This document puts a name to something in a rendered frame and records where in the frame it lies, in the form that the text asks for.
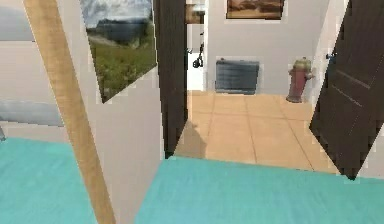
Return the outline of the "small brown framed picture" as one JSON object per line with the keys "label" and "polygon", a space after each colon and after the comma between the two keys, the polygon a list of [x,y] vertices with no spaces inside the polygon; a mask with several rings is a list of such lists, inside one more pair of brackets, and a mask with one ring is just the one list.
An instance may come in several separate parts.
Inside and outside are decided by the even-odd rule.
{"label": "small brown framed picture", "polygon": [[187,4],[185,10],[185,21],[187,24],[204,23],[205,6],[203,4]]}

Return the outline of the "grey radiator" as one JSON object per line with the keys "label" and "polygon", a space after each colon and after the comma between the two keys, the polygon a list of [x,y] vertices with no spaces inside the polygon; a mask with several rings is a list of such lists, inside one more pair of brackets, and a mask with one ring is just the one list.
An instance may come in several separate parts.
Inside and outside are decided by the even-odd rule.
{"label": "grey radiator", "polygon": [[258,61],[224,58],[217,60],[215,90],[224,93],[255,94],[259,67]]}

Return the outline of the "landscape picture on wall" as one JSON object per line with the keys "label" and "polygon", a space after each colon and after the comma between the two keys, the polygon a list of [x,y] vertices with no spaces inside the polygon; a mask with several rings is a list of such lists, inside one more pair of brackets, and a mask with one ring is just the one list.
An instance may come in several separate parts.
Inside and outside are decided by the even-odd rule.
{"label": "landscape picture on wall", "polygon": [[101,101],[157,65],[153,0],[79,0]]}

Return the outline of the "dark brown room door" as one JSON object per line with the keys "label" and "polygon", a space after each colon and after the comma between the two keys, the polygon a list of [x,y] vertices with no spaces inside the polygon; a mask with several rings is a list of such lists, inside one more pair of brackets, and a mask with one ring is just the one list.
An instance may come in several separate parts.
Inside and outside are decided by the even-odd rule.
{"label": "dark brown room door", "polygon": [[165,158],[174,155],[187,109],[186,0],[153,0]]}
{"label": "dark brown room door", "polygon": [[349,0],[309,129],[356,178],[384,124],[384,0]]}

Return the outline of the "light wooden beam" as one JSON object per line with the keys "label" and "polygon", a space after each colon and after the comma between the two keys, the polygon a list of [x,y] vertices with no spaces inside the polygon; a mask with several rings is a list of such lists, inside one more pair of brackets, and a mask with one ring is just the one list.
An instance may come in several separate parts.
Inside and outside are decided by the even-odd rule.
{"label": "light wooden beam", "polygon": [[23,0],[98,224],[117,224],[57,0]]}

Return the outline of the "red fire hydrant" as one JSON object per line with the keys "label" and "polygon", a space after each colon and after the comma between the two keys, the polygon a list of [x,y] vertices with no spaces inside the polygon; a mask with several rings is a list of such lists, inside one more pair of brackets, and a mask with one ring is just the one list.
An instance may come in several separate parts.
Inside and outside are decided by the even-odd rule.
{"label": "red fire hydrant", "polygon": [[297,59],[288,74],[291,77],[291,83],[286,100],[291,103],[301,103],[306,82],[314,78],[311,61],[306,57]]}

